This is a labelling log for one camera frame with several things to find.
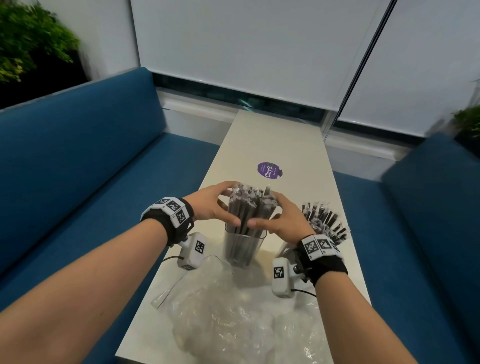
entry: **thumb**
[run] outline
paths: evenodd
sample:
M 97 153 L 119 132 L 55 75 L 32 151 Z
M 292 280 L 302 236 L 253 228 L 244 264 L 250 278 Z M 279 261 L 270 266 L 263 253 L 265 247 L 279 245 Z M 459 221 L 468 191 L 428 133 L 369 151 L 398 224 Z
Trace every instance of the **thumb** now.
M 220 206 L 217 209 L 215 209 L 214 217 L 223 221 L 223 222 L 226 222 L 228 225 L 240 226 L 240 224 L 241 224 L 241 221 L 238 217 L 230 214 L 229 212 L 226 212 Z
M 264 218 L 251 218 L 247 222 L 250 229 L 268 230 L 275 232 L 277 230 L 278 220 L 266 220 Z

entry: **hand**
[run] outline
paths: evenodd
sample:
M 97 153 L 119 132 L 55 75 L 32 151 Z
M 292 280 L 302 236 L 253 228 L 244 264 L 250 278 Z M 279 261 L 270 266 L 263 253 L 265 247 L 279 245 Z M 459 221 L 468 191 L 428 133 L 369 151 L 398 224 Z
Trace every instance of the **hand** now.
M 228 207 L 218 198 L 219 195 L 229 196 L 232 188 L 238 185 L 235 181 L 225 181 L 213 186 L 208 186 L 190 194 L 185 199 L 193 209 L 195 214 L 193 220 L 209 220 L 217 218 L 233 226 L 240 226 L 240 219 L 235 215 L 228 213 Z
M 296 245 L 301 239 L 315 234 L 300 209 L 283 194 L 273 192 L 282 213 L 275 215 L 271 220 L 251 218 L 247 226 L 251 229 L 268 230 L 277 234 L 283 241 Z

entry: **forearm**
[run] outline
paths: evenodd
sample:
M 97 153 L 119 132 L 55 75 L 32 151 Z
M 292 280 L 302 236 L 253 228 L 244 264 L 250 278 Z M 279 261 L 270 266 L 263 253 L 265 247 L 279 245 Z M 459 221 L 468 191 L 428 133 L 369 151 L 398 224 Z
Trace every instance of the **forearm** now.
M 416 363 L 345 273 L 325 273 L 315 291 L 335 364 Z
M 165 248 L 147 219 L 77 259 L 0 314 L 6 363 L 79 363 L 132 297 Z

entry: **sofa backrest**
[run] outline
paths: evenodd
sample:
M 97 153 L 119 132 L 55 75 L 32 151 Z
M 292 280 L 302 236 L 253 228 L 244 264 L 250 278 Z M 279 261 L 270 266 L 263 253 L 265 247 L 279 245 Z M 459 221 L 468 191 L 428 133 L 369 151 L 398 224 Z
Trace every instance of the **sofa backrest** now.
M 383 183 L 480 348 L 480 160 L 436 134 L 388 170 Z
M 165 126 L 145 68 L 0 111 L 0 274 Z

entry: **potted plant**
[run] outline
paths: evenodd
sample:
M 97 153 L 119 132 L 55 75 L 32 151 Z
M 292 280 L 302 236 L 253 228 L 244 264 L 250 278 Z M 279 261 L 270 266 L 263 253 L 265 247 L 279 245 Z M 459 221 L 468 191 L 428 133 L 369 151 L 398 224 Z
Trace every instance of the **potted plant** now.
M 0 2 L 0 109 L 87 81 L 79 40 L 40 3 Z
M 454 125 L 460 132 L 455 140 L 480 158 L 480 105 L 453 114 Z

